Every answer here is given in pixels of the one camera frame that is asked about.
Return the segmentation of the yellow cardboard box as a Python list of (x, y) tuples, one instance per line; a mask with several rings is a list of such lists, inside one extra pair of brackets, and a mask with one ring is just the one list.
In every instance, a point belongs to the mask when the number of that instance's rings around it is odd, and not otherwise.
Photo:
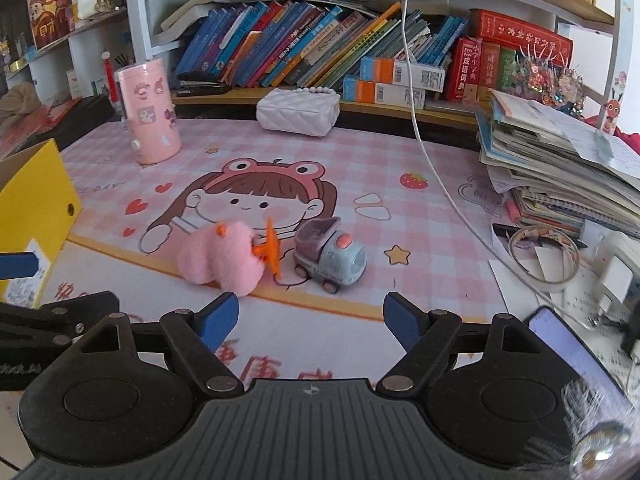
[(1, 250), (31, 252), (38, 271), (30, 278), (1, 282), (1, 300), (34, 308), (81, 202), (53, 140), (1, 162)]

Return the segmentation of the orange white box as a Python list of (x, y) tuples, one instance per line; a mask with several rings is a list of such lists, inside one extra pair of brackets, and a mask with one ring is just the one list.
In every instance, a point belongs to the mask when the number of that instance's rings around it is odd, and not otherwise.
[(346, 77), (342, 87), (342, 98), (347, 102), (400, 107), (414, 105), (417, 110), (422, 110), (425, 97), (426, 92), (423, 89), (414, 89), (410, 92), (408, 87), (360, 80), (355, 77)]
[(360, 78), (382, 84), (398, 84), (408, 87), (412, 77), (413, 87), (426, 91), (442, 93), (445, 87), (446, 70), (438, 66), (419, 63), (407, 65), (405, 60), (396, 58), (369, 58), (360, 60)]

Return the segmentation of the white power strip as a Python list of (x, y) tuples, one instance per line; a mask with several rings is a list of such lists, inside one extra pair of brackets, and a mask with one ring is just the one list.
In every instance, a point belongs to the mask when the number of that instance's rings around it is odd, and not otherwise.
[(608, 234), (592, 260), (597, 275), (593, 295), (602, 314), (622, 307), (632, 309), (639, 299), (640, 252), (638, 240), (622, 232)]

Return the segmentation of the pink cylindrical dispenser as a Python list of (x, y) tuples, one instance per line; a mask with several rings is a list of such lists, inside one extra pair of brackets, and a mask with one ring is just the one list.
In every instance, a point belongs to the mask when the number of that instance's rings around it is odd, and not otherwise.
[(164, 61), (138, 63), (116, 73), (125, 122), (138, 163), (155, 165), (181, 150)]

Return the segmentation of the black smartphone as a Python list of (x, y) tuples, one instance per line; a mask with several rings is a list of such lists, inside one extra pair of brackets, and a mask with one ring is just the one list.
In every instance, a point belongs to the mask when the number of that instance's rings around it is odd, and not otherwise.
[(578, 335), (549, 307), (529, 315), (525, 324), (588, 384), (614, 401), (630, 405), (623, 388), (604, 368)]

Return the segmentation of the small pink plush toy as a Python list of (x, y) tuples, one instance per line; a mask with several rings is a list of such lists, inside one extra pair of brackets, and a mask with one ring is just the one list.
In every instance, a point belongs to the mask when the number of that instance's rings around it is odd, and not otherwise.
[(245, 297), (254, 292), (266, 269), (280, 278), (280, 240), (271, 218), (261, 242), (243, 221), (217, 222), (189, 236), (178, 251), (176, 265), (192, 284), (216, 283), (224, 292)]

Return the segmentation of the white side shelf unit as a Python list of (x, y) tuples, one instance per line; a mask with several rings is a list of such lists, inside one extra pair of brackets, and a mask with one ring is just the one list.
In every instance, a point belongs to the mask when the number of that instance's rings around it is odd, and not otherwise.
[(134, 59), (124, 8), (82, 22), (68, 36), (21, 62), (18, 70), (5, 70), (4, 80), (10, 89), (29, 82), (38, 99), (49, 105), (107, 94), (103, 53), (110, 55), (112, 70)]

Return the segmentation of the orange white box lower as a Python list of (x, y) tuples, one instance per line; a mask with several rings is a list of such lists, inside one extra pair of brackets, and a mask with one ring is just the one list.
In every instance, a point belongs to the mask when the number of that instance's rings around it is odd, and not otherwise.
[(360, 80), (355, 77), (346, 77), (342, 87), (342, 98), (347, 102), (400, 107), (414, 105), (417, 110), (422, 110), (425, 97), (426, 92), (423, 89), (414, 89), (410, 92), (408, 87)]

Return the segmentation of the beige folded cloth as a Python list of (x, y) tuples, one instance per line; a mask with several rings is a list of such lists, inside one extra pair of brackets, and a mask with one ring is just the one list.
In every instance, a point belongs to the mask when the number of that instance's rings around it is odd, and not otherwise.
[(1, 127), (8, 128), (41, 106), (35, 86), (24, 81), (12, 87), (0, 100)]

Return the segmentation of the white quilted pouch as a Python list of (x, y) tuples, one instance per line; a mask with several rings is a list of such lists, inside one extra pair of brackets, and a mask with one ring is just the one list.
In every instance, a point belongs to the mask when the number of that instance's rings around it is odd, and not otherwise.
[(340, 116), (341, 96), (324, 87), (273, 89), (256, 105), (256, 120), (272, 131), (323, 138)]

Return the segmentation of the black keyboard piano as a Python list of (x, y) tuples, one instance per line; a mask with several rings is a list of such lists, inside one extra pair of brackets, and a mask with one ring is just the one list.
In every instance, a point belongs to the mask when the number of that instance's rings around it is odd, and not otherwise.
[(55, 140), (62, 152), (100, 125), (117, 117), (116, 110), (107, 96), (82, 98), (61, 113), (50, 112), (42, 131), (26, 141), (26, 148), (47, 140)]

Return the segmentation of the red dictionary book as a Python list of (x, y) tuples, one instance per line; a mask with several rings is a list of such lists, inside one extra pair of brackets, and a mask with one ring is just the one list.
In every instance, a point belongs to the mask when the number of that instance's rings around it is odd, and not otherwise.
[(485, 9), (472, 10), (470, 23), (475, 37), (500, 47), (538, 54), (556, 66), (572, 62), (573, 41), (550, 29)]

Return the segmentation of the purple blue toy truck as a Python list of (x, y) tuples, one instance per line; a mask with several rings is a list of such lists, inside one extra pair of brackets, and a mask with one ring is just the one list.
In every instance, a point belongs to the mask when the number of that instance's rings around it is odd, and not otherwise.
[(341, 228), (341, 219), (311, 219), (294, 236), (294, 271), (337, 294), (357, 283), (367, 266), (363, 244)]

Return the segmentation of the stack of papers and notebooks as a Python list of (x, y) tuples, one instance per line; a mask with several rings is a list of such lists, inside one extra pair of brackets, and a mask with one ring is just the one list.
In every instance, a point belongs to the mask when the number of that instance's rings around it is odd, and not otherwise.
[(622, 139), (537, 101), (492, 90), (480, 161), (522, 221), (579, 233), (586, 221), (639, 236), (639, 155)]

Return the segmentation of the orange white box upper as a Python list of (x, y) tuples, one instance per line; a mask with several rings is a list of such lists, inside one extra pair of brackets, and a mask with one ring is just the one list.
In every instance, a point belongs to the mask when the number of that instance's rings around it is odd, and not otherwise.
[(446, 70), (438, 66), (419, 63), (407, 65), (405, 60), (396, 58), (369, 58), (360, 60), (360, 78), (382, 84), (398, 84), (408, 87), (412, 77), (413, 87), (426, 91), (442, 93), (445, 87)]

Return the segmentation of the red fortune god box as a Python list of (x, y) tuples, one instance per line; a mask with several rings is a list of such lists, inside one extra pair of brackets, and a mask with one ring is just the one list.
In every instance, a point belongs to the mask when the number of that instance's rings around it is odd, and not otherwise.
[(35, 47), (41, 50), (70, 33), (72, 0), (27, 0)]

